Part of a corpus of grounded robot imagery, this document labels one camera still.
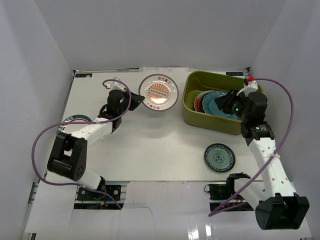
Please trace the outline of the teal scalloped plate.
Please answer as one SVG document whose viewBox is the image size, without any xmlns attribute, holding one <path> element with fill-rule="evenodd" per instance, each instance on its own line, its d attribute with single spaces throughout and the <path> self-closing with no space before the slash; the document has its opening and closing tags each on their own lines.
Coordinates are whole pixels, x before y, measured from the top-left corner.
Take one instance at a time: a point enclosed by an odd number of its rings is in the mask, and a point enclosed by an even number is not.
<svg viewBox="0 0 320 240">
<path fill-rule="evenodd" d="M 234 114 L 226 114 L 218 109 L 218 106 L 215 102 L 216 98 L 226 95 L 226 91 L 210 91 L 207 93 L 202 100 L 202 109 L 206 114 L 222 117 L 226 119 L 236 120 L 237 117 Z"/>
</svg>

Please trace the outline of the white plate orange sunburst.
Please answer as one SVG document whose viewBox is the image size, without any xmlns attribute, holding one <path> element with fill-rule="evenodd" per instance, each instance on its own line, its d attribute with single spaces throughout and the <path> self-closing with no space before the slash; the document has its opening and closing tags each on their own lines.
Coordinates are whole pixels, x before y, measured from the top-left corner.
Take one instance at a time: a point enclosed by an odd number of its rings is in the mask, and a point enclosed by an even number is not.
<svg viewBox="0 0 320 240">
<path fill-rule="evenodd" d="M 142 80 L 138 94 L 144 97 L 142 103 L 145 107 L 162 112 L 171 109 L 177 103 L 180 93 L 172 78 L 155 73 Z"/>
</svg>

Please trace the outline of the red teal floral plate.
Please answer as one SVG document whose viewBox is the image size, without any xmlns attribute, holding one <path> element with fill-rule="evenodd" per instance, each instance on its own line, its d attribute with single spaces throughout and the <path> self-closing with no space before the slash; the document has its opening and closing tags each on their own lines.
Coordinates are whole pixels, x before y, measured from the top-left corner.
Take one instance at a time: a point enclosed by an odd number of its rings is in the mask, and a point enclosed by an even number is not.
<svg viewBox="0 0 320 240">
<path fill-rule="evenodd" d="M 200 103 L 201 102 L 201 99 L 203 97 L 205 93 L 204 92 L 201 92 L 200 94 L 198 94 L 194 100 L 194 103 L 193 103 L 193 107 L 194 107 L 194 110 L 196 112 L 201 112 L 202 110 L 202 104 Z"/>
</svg>

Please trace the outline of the small blue white dish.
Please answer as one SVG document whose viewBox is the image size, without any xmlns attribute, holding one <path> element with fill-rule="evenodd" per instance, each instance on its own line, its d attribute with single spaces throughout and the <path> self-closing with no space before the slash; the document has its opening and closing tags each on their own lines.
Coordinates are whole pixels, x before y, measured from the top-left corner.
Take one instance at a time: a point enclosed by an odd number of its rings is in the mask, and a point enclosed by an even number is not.
<svg viewBox="0 0 320 240">
<path fill-rule="evenodd" d="M 236 164 L 236 157 L 230 147 L 222 143 L 209 145 L 203 154 L 205 164 L 214 172 L 226 173 Z"/>
</svg>

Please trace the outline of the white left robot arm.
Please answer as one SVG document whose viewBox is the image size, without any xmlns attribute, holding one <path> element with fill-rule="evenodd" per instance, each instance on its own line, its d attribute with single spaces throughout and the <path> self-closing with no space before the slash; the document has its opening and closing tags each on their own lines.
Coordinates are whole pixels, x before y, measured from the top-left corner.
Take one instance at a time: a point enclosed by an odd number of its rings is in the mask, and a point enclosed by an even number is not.
<svg viewBox="0 0 320 240">
<path fill-rule="evenodd" d="M 127 110 L 135 110 L 144 99 L 144 96 L 128 90 L 111 90 L 94 124 L 88 124 L 72 133 L 58 133 L 47 170 L 88 188 L 88 193 L 94 199 L 103 198 L 106 181 L 87 169 L 88 148 L 106 135 L 112 134 L 122 123 L 121 115 Z"/>
</svg>

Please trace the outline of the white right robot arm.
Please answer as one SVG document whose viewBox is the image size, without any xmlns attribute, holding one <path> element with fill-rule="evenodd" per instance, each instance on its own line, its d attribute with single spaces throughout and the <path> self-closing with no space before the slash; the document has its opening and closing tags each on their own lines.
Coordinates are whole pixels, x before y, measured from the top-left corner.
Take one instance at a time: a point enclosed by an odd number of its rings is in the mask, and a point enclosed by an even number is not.
<svg viewBox="0 0 320 240">
<path fill-rule="evenodd" d="M 252 152 L 262 177 L 261 189 L 246 173 L 233 173 L 226 179 L 226 195 L 236 200 L 240 196 L 255 213 L 262 230 L 297 230 L 300 228 L 310 204 L 299 196 L 289 181 L 277 151 L 275 136 L 265 121 L 267 97 L 260 92 L 231 90 L 215 99 L 219 110 L 234 114 L 240 121 L 240 132 Z"/>
</svg>

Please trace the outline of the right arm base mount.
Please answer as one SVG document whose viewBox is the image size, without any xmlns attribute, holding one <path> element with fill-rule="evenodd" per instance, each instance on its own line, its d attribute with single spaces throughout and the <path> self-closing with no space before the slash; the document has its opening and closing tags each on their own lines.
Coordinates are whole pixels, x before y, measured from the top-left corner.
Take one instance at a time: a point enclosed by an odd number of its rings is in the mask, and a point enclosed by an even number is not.
<svg viewBox="0 0 320 240">
<path fill-rule="evenodd" d="M 235 191 L 235 180 L 238 179 L 250 179 L 251 177 L 243 172 L 241 173 L 232 173 L 228 176 L 225 182 L 222 183 L 209 183 L 205 185 L 204 192 L 209 194 L 209 206 L 210 211 L 212 212 L 215 208 L 221 205 L 225 200 L 231 197 Z M 230 202 L 228 202 L 224 208 L 230 208 L 233 206 L 241 205 L 237 208 L 228 210 L 228 212 L 245 212 L 253 211 L 254 209 L 240 196 L 234 197 Z"/>
</svg>

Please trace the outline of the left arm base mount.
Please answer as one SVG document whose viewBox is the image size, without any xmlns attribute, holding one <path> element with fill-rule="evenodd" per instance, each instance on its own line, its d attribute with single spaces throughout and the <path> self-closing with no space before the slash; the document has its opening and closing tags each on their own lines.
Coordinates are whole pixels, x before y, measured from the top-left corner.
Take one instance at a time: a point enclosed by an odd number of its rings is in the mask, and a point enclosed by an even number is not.
<svg viewBox="0 0 320 240">
<path fill-rule="evenodd" d="M 122 198 L 121 185 L 105 185 L 102 191 L 106 192 L 107 195 L 79 187 L 73 208 L 76 210 L 120 210 L 110 196 L 121 208 L 123 207 L 124 199 Z"/>
</svg>

